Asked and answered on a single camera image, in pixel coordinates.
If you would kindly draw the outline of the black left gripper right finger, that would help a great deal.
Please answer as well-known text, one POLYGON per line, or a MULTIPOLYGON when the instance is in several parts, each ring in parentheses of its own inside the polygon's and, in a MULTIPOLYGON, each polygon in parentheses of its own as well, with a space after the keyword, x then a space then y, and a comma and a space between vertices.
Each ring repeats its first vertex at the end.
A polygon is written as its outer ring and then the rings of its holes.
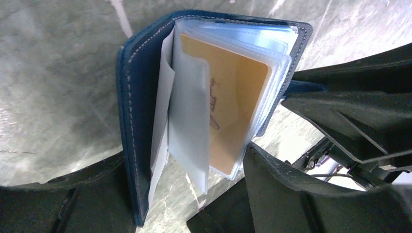
POLYGON ((356 191, 321 181, 251 143, 245 177, 187 221, 192 233, 409 233, 412 188, 356 191))

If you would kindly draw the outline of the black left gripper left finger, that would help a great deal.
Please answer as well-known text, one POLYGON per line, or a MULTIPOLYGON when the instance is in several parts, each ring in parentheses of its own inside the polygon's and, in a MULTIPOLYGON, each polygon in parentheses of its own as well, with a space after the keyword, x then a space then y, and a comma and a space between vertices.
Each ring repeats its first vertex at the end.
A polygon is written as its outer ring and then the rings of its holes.
POLYGON ((122 153, 46 183, 0 188, 3 233, 133 233, 122 153))

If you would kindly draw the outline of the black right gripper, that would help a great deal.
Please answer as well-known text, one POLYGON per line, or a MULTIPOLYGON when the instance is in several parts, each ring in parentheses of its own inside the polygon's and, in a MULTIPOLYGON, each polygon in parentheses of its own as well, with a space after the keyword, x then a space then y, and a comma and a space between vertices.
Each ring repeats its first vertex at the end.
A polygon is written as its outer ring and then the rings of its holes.
POLYGON ((412 153, 410 93, 311 92, 290 95, 282 105, 327 137, 292 167, 325 182, 347 177, 364 190, 412 183, 412 162, 398 158, 412 153), (389 158, 407 166, 377 162, 389 158))

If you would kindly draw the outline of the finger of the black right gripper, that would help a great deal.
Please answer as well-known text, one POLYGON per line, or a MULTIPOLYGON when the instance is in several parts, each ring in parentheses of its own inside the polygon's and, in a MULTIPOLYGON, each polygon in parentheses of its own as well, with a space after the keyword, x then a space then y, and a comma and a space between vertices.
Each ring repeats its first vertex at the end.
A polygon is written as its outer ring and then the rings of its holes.
POLYGON ((294 81, 315 83, 329 91, 412 91, 412 45, 385 51, 344 64, 295 72, 294 81))

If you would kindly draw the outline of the blue leather card holder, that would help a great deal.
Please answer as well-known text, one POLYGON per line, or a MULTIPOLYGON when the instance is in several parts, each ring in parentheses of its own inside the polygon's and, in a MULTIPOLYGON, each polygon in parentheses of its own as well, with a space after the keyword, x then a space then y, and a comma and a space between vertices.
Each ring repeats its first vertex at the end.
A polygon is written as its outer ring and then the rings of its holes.
POLYGON ((303 82, 293 81, 313 27, 306 22, 243 16, 204 10, 168 13, 132 35, 116 63, 120 133, 136 224, 142 227, 168 155, 207 193, 209 170, 232 179, 247 144, 265 133, 279 102, 303 82), (272 74, 234 172, 210 164, 209 64, 183 52, 180 34, 245 50, 266 63, 272 74))

